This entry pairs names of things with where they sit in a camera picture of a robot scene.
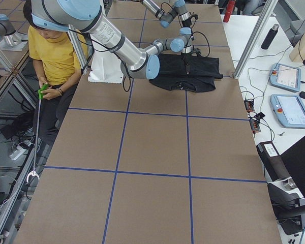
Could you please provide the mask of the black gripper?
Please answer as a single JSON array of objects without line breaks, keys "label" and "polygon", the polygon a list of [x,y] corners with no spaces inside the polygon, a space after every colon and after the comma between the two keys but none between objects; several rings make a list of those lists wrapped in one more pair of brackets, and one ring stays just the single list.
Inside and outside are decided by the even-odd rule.
[{"label": "black gripper", "polygon": [[198,15],[195,13],[191,12],[185,12],[184,14],[181,15],[181,24],[182,27],[191,27],[192,26],[192,18],[194,20],[198,20]]},{"label": "black gripper", "polygon": [[181,59],[184,61],[186,74],[190,74],[190,58],[193,55],[199,56],[201,55],[201,50],[199,48],[195,48],[193,45],[186,46],[181,51]]}]

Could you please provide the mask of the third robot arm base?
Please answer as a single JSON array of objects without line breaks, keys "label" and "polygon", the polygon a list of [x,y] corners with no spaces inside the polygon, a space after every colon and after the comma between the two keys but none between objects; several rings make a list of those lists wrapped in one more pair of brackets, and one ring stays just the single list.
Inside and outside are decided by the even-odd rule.
[{"label": "third robot arm base", "polygon": [[21,51],[28,41],[28,35],[19,33],[5,14],[0,14],[0,49]]}]

